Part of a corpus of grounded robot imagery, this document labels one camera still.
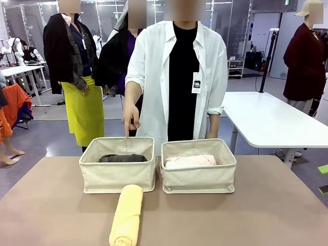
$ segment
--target orange garment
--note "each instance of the orange garment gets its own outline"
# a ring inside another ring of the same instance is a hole
[[[3,107],[4,113],[10,127],[13,127],[17,121],[17,115],[20,108],[24,103],[27,103],[27,106],[31,109],[32,101],[18,84],[4,87],[3,92],[9,103],[7,106]]]
[[[12,130],[8,124],[3,109],[0,109],[0,144],[4,137],[9,137],[12,135]]]

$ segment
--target rolled sleeve cuff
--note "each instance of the rolled sleeve cuff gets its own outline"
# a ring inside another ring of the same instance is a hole
[[[137,83],[140,88],[141,88],[141,93],[143,94],[144,92],[144,83],[145,83],[145,79],[144,78],[138,78],[138,77],[127,77],[125,78],[125,86],[127,86],[128,82],[135,82]]]
[[[224,110],[224,106],[221,106],[219,108],[211,108],[207,109],[207,114],[222,114]]]

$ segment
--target storage basket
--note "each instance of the storage basket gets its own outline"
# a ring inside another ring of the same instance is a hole
[[[213,155],[216,166],[167,169],[166,158]],[[162,145],[162,188],[165,193],[233,193],[236,159],[221,139],[167,142]]]
[[[147,162],[98,162],[108,154],[143,155]],[[150,137],[103,137],[92,140],[79,160],[84,193],[120,193],[126,185],[138,185],[144,192],[155,188],[156,156]]]

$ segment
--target pink towel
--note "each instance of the pink towel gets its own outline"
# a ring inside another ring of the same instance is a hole
[[[166,168],[168,169],[214,165],[216,165],[216,160],[213,155],[195,155],[188,157],[178,156],[166,158]]]

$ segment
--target yellow skirt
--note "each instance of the yellow skirt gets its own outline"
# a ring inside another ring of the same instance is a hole
[[[77,145],[87,147],[98,137],[105,136],[104,108],[100,87],[91,76],[83,77],[89,90],[84,92],[68,82],[63,87],[70,133],[75,134]]]

